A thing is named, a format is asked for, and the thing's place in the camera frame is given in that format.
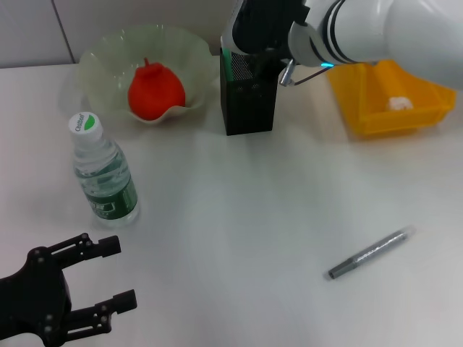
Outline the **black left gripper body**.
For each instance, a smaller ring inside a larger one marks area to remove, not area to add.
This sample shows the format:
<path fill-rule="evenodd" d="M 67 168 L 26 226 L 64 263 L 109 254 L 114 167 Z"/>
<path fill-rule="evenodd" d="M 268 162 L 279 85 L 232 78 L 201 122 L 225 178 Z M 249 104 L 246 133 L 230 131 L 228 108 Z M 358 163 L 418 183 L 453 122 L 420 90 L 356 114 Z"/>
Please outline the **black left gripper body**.
<path fill-rule="evenodd" d="M 62 346 L 72 304 L 62 269 L 45 247 L 32 249 L 15 274 L 1 279 L 1 339 L 23 333 Z"/>

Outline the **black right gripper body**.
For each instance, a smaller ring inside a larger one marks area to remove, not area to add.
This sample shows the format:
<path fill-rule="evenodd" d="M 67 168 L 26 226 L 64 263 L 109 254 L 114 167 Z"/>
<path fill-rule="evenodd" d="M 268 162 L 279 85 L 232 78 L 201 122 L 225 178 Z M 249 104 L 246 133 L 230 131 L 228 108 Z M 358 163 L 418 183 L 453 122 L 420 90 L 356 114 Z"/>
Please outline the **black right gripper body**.
<path fill-rule="evenodd" d="M 288 64 L 290 52 L 287 46 L 282 46 L 253 54 L 252 57 L 257 78 L 277 78 Z"/>

